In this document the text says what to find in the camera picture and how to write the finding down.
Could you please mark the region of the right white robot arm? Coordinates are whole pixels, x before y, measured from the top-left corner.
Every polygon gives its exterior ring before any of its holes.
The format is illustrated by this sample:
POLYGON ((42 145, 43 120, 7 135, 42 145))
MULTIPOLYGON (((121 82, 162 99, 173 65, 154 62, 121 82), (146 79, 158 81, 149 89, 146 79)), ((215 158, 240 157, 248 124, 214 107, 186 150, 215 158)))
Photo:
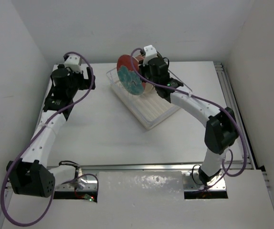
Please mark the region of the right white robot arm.
POLYGON ((234 119, 233 110, 227 107, 226 112, 223 112, 210 103, 192 97, 184 83, 170 76, 169 66, 161 57, 155 57, 146 64, 139 61, 138 67, 138 73, 152 82, 161 98, 184 109, 204 126, 207 151, 198 174, 201 184, 206 185, 218 175, 226 150, 239 136, 233 122, 227 116, 230 115, 234 119))

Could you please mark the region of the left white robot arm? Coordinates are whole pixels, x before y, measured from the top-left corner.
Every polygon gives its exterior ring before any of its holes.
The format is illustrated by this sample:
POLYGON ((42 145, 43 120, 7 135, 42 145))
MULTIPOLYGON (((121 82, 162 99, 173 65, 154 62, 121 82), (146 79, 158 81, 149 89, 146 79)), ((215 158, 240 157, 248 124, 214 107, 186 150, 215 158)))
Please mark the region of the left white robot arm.
POLYGON ((10 161, 7 165, 15 194, 47 198, 56 186, 76 177, 77 166, 69 163, 61 162, 58 167, 48 169, 48 157, 58 132, 76 104, 76 93, 93 90, 95 77, 91 67, 83 71, 80 65, 59 64, 50 79, 52 84, 31 144, 17 162, 10 161))

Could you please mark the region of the red blue floral plate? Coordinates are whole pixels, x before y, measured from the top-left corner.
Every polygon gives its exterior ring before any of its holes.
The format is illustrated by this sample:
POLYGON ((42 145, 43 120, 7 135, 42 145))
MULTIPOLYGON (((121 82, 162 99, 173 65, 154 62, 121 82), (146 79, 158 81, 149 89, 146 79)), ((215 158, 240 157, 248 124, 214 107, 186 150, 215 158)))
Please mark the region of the red blue floral plate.
POLYGON ((117 75, 126 91, 132 95, 141 95, 144 91, 140 77, 132 68, 130 55, 124 54, 118 58, 117 75))

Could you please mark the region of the pink cream branch plate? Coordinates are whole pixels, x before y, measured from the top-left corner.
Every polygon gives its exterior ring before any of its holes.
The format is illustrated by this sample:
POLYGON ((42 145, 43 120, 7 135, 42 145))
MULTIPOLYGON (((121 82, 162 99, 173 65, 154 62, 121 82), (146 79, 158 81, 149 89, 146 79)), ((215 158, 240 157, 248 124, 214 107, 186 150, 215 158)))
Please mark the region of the pink cream branch plate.
MULTIPOLYGON (((140 55, 136 56, 135 59, 138 61, 138 65, 141 65, 144 60, 144 56, 142 56, 140 54, 140 55)), ((143 94, 150 93, 154 89, 154 86, 152 84, 144 82, 144 81, 142 81, 142 86, 144 88, 143 94)))

